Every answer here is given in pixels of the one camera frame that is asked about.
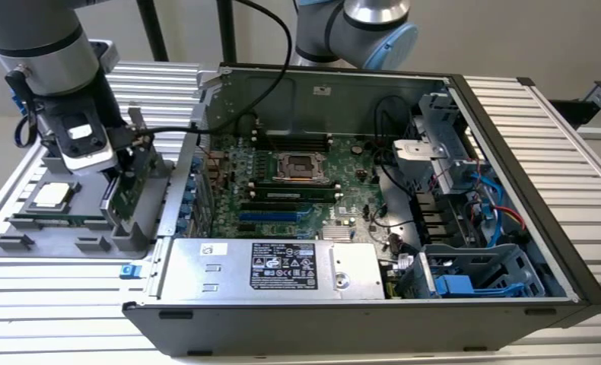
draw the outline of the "sticker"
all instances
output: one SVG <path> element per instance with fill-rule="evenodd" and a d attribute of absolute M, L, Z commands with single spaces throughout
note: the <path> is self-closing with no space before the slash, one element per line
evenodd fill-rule
<path fill-rule="evenodd" d="M 253 243 L 251 287 L 255 290 L 315 290 L 314 243 Z"/>
<path fill-rule="evenodd" d="M 312 94 L 320 97 L 328 97 L 332 94 L 332 88 L 327 86 L 314 86 Z"/>
<path fill-rule="evenodd" d="M 199 248 L 200 256 L 223 256 L 228 254 L 228 243 L 203 243 Z"/>
<path fill-rule="evenodd" d="M 267 198 L 291 198 L 291 199 L 297 199 L 297 198 L 300 198 L 300 194 L 293 194 L 292 192 L 288 192 L 288 193 L 269 192 L 269 193 L 267 193 Z"/>

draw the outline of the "wire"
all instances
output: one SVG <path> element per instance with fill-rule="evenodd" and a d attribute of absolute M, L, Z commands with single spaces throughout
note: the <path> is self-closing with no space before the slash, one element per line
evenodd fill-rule
<path fill-rule="evenodd" d="M 390 152 L 390 150 L 384 150 L 383 148 L 379 148 L 375 153 L 372 154 L 372 161 L 375 159 L 375 157 L 378 156 L 379 153 L 383 152 Z M 411 191 L 399 184 L 399 182 L 396 182 L 395 179 L 392 179 L 391 174 L 388 173 L 388 170 L 386 170 L 386 167 L 383 166 L 383 156 L 380 156 L 379 158 L 379 167 L 382 168 L 383 171 L 383 175 L 386 175 L 386 177 L 388 178 L 388 180 L 391 181 L 391 183 L 398 187 L 399 190 L 402 190 L 407 195 L 411 195 Z"/>
<path fill-rule="evenodd" d="M 507 207 L 495 206 L 495 205 L 492 206 L 492 209 L 496 209 L 498 211 L 503 211 L 504 213 L 507 213 L 507 215 L 517 221 L 517 223 L 519 223 L 522 230 L 526 230 L 526 223 L 523 222 L 523 218 L 517 211 L 514 211 L 513 209 L 510 209 Z"/>
<path fill-rule="evenodd" d="M 435 187 L 435 183 L 438 182 L 438 178 L 442 176 L 443 173 L 447 172 L 447 170 L 450 169 L 451 166 L 448 166 L 443 171 L 440 171 L 440 173 L 434 177 L 434 179 L 430 182 L 430 188 L 427 189 L 427 192 L 431 191 L 431 189 Z"/>
<path fill-rule="evenodd" d="M 280 72 L 277 72 L 277 76 L 275 80 L 272 81 L 271 85 L 268 86 L 267 90 L 261 93 L 259 97 L 255 98 L 252 102 L 249 102 L 248 105 L 245 105 L 241 110 L 228 118 L 227 121 L 224 121 L 220 125 L 211 129 L 197 129 L 196 127 L 160 127 L 160 128 L 152 128 L 152 129 L 143 129 L 139 130 L 136 135 L 152 135 L 153 133 L 163 133 L 163 132 L 185 132 L 185 133 L 196 133 L 199 135 L 212 135 L 221 131 L 228 125 L 236 123 L 239 121 L 239 118 L 247 113 L 251 112 L 252 108 L 260 103 L 260 101 L 271 94 L 272 90 L 276 88 L 277 84 L 280 84 L 281 79 L 284 78 L 284 74 L 287 73 L 287 68 L 289 67 L 289 60 L 291 60 L 291 47 L 292 47 L 292 41 L 291 41 L 291 32 L 289 28 L 285 26 L 284 21 L 263 6 L 257 5 L 256 3 L 251 2 L 249 0 L 233 0 L 237 3 L 248 6 L 251 9 L 259 11 L 261 14 L 264 14 L 267 17 L 269 17 L 277 25 L 280 25 L 280 28 L 284 30 L 284 35 L 287 38 L 287 54 L 284 63 L 281 65 Z"/>
<path fill-rule="evenodd" d="M 503 188 L 499 185 L 496 185 L 492 180 L 490 180 L 487 177 L 484 177 L 482 175 L 472 173 L 471 178 L 474 178 L 474 179 L 480 178 L 480 182 L 484 185 L 487 185 L 488 187 L 491 187 L 494 190 L 496 190 L 496 195 L 498 195 L 496 203 L 500 204 L 503 201 Z M 502 235 L 502 215 L 499 213 L 500 213 L 500 210 L 496 210 L 495 229 L 494 229 L 492 238 L 490 239 L 490 242 L 486 246 L 487 248 L 494 247 L 496 245 L 496 241 L 499 239 L 499 236 Z"/>
<path fill-rule="evenodd" d="M 411 220 L 404 221 L 404 222 L 398 223 L 398 224 L 391 224 L 391 225 L 380 224 L 380 223 L 376 221 L 375 217 L 376 217 L 376 215 L 378 215 L 378 213 L 379 213 L 379 210 L 380 210 L 383 207 L 386 207 L 386 204 L 382 204 L 382 206 L 379 206 L 379 208 L 376 208 L 376 210 L 374 211 L 372 215 L 370 216 L 370 220 L 371 220 L 372 223 L 375 223 L 378 226 L 380 226 L 382 228 L 395 228 L 395 227 L 403 226 L 406 223 L 412 223 L 412 219 L 411 219 Z"/>
<path fill-rule="evenodd" d="M 18 120 L 14 128 L 14 145 L 17 148 L 30 147 L 36 142 L 36 136 L 38 135 L 38 123 L 36 121 L 36 105 L 32 102 L 25 102 L 26 113 Z M 22 141 L 22 128 L 28 125 L 28 137 Z"/>
<path fill-rule="evenodd" d="M 402 104 L 404 105 L 407 116 L 408 116 L 408 124 L 411 123 L 411 120 L 412 120 L 411 106 L 408 105 L 408 102 L 403 99 L 403 97 L 400 97 L 399 95 L 387 95 L 382 99 L 379 99 L 376 104 L 374 105 L 374 109 L 372 109 L 372 126 L 374 126 L 374 142 L 375 143 L 378 142 L 379 135 L 380 135 L 380 137 L 384 137 L 383 124 L 379 123 L 379 122 L 382 122 L 382 120 L 379 119 L 379 107 L 382 106 L 383 101 L 390 100 L 390 99 L 398 99 L 402 102 Z M 382 116 L 386 116 L 391 121 L 395 120 L 394 118 L 391 118 L 391 115 L 388 114 L 388 112 L 386 110 L 382 112 Z"/>

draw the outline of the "motherboard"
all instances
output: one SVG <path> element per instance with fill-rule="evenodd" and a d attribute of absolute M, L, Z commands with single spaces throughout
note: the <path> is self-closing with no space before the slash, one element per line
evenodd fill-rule
<path fill-rule="evenodd" d="M 383 242 L 387 233 L 370 223 L 383 204 L 370 149 L 355 137 L 215 138 L 212 237 Z"/>

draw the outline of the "cpu socket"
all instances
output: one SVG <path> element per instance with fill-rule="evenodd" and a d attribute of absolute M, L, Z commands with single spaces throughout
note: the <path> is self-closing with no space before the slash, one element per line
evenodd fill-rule
<path fill-rule="evenodd" d="M 277 154 L 277 176 L 272 179 L 289 183 L 327 183 L 322 154 Z"/>

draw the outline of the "metal pole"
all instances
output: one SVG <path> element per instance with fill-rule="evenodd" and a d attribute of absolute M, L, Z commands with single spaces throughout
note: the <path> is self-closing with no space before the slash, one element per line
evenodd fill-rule
<path fill-rule="evenodd" d="M 147 40 L 149 41 L 151 55 L 155 61 L 168 62 L 165 41 L 160 30 L 159 14 L 153 0 L 136 0 L 140 11 L 141 25 L 145 28 Z"/>
<path fill-rule="evenodd" d="M 235 25 L 232 21 L 232 0 L 217 0 L 219 34 L 224 62 L 237 62 L 235 48 Z"/>

